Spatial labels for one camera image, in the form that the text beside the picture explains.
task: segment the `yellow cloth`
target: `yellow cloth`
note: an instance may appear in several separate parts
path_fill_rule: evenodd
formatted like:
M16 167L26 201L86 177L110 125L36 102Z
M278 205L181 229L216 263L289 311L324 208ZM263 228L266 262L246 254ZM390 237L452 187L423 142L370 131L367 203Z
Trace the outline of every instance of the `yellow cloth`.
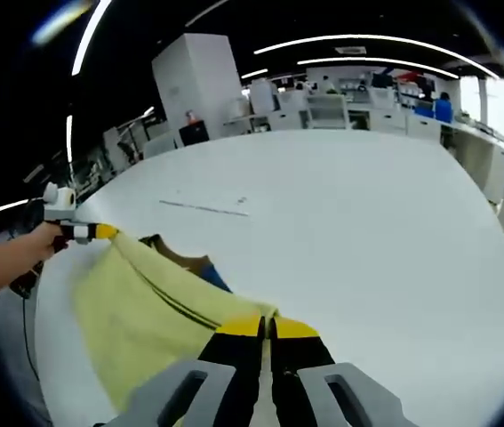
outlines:
M74 307L92 364L119 411L151 376L179 359L196 359L216 327L276 313L204 282L123 233L76 285Z

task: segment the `human hand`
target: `human hand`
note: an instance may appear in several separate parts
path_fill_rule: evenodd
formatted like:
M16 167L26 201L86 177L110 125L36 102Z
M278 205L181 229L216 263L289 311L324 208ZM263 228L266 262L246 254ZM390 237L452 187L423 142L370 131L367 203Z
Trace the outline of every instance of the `human hand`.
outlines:
M29 249L36 254L40 261L46 261L56 253L54 239L62 236L62 229L59 225L50 222L43 222L26 235Z

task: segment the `white table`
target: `white table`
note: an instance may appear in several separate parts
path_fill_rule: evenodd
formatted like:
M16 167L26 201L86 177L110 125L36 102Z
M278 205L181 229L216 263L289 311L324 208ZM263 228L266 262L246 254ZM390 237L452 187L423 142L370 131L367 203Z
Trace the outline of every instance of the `white table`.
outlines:
M234 292L316 328L421 427L482 425L504 400L504 232L440 145L328 130L207 142L127 170L78 218L209 254ZM39 287L38 370L58 427L115 415L70 304L71 276L105 245L56 255Z

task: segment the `black cable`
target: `black cable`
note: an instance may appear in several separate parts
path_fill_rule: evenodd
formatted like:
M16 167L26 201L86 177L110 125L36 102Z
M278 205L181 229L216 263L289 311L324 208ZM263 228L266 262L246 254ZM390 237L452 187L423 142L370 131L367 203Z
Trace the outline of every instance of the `black cable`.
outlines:
M28 364L34 373L36 380L40 382L38 378L38 373L36 372L35 366L32 364L32 359L30 358L30 350L28 349L28 338L27 338L27 300L22 299L22 330L24 332L24 346L27 349Z

